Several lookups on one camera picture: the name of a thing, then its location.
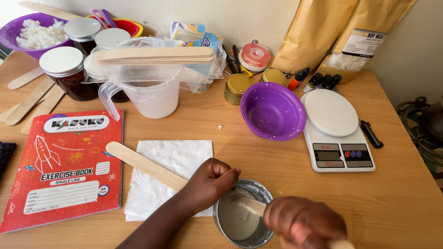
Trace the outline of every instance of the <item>plastic measuring jug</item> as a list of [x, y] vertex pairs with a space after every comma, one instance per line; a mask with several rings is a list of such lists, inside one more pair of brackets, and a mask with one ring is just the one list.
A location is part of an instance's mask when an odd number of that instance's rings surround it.
[[110, 116], [120, 120], [111, 97], [123, 90], [137, 110], [148, 118], [163, 118], [171, 115], [179, 103], [180, 81], [166, 82], [106, 82], [100, 86], [98, 96], [108, 110]]

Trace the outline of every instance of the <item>brown paper bag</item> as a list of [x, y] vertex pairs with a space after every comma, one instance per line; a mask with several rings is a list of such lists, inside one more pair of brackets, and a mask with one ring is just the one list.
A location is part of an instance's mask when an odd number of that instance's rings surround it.
[[340, 35], [358, 0], [301, 0], [272, 67], [295, 74], [316, 68]]
[[360, 0], [346, 27], [316, 73], [351, 80], [374, 56], [394, 26], [416, 0]]

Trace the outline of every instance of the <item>hand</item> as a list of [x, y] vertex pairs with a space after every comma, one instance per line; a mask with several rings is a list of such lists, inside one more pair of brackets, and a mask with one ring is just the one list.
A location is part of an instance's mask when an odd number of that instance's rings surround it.
[[241, 170], [231, 168], [215, 158], [209, 158], [198, 167], [188, 183], [180, 190], [194, 214], [212, 205], [238, 181]]
[[321, 202], [285, 196], [266, 206], [265, 225], [280, 235], [285, 249], [327, 249], [328, 241], [346, 239], [346, 224]]

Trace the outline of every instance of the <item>metal cup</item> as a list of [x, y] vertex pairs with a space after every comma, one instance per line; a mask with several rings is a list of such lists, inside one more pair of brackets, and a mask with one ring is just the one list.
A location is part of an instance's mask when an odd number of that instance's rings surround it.
[[[238, 182], [234, 185], [234, 187], [241, 187], [247, 190], [259, 202], [269, 204], [273, 200], [271, 192], [269, 192], [269, 190], [265, 188], [263, 184], [254, 181], [252, 179], [239, 179]], [[258, 227], [255, 230], [255, 232], [251, 235], [251, 237], [241, 241], [230, 239], [228, 235], [226, 235], [222, 226], [220, 225], [220, 220], [218, 217], [219, 201], [220, 199], [218, 199], [218, 201], [213, 206], [213, 216], [214, 216], [215, 226], [220, 231], [220, 233], [222, 233], [234, 245], [244, 249], [259, 248], [264, 244], [266, 244], [274, 235], [274, 232], [268, 229], [264, 225], [263, 218], [260, 217]]]

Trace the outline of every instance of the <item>gold tin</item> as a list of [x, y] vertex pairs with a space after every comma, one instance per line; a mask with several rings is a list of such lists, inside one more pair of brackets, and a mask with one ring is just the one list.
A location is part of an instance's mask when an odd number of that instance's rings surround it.
[[282, 86], [286, 85], [286, 76], [277, 69], [266, 69], [260, 77], [260, 82], [274, 82]]
[[250, 78], [243, 74], [232, 74], [226, 80], [224, 96], [226, 101], [233, 105], [240, 105], [241, 97], [248, 87], [252, 85]]

